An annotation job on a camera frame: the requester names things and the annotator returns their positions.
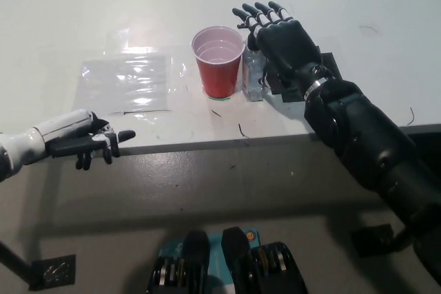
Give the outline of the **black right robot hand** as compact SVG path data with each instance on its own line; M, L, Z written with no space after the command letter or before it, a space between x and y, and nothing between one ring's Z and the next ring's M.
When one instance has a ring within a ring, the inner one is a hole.
M323 64L317 45L282 5L274 1L244 3L241 9L233 8L232 13L242 21L239 27L249 30L270 71L287 87L296 88L303 98L319 85L335 79Z

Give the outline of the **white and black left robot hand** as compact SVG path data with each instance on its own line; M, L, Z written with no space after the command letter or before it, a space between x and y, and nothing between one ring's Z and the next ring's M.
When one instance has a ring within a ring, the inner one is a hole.
M119 144L133 139L133 130L114 131L110 123L86 109L42 122L20 134L1 134L1 180L23 166L47 157L76 156L76 168L88 170L92 154L101 151L106 164L121 156Z

